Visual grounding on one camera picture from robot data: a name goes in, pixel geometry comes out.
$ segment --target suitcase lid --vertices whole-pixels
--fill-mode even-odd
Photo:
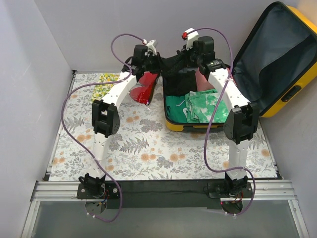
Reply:
[[[241,93],[258,104],[262,116],[279,100],[287,102],[295,95],[301,87],[294,84],[316,62],[316,32],[285,4],[274,2],[237,54],[233,77]]]

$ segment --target gray floor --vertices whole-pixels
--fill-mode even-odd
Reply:
[[[203,208],[123,209],[112,224],[87,216],[83,202],[41,202],[34,238],[297,238],[287,201],[254,201],[236,219]],[[102,216],[110,218],[115,210]]]

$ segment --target floral tablecloth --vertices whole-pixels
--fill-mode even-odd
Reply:
[[[74,88],[97,82],[102,75],[77,74]],[[93,87],[77,91],[71,96],[65,113],[65,122],[70,132],[91,150],[94,144],[91,126],[93,92]],[[119,107],[119,115],[121,126],[110,145],[106,165],[106,170],[115,179],[224,178],[224,173],[213,173],[204,164],[203,133],[173,132],[167,129],[160,82],[149,106],[139,104],[127,95]],[[223,132],[209,135],[207,155],[212,168],[227,168],[229,146]],[[78,180],[92,163],[94,161],[90,155],[62,130],[49,180]],[[277,177],[260,124],[248,149],[247,166],[255,177]]]

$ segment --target gray wall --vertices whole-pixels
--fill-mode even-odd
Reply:
[[[317,0],[298,9],[317,25]],[[263,120],[272,150],[286,179],[291,179],[310,236],[317,237],[317,78],[278,114]]]
[[[263,10],[273,0],[35,0],[68,64],[78,71],[121,69],[112,56],[111,40],[133,33],[158,40],[163,57],[176,54],[190,27],[214,27],[229,39],[236,55]],[[297,0],[284,1],[295,5]],[[218,33],[216,55],[229,62],[226,43]],[[139,42],[123,37],[115,44],[122,59]]]
[[[71,70],[33,0],[0,0],[0,237],[20,237]]]

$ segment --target suitcase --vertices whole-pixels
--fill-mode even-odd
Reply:
[[[258,104],[261,117],[275,115],[317,76],[317,27],[296,8],[272,3],[234,59],[232,75],[241,93]],[[186,77],[195,74],[175,76]],[[177,123],[168,118],[165,99],[171,95],[167,94],[167,85],[163,78],[167,127],[173,131],[205,131],[207,123]],[[211,130],[222,127],[223,123],[213,123]]]

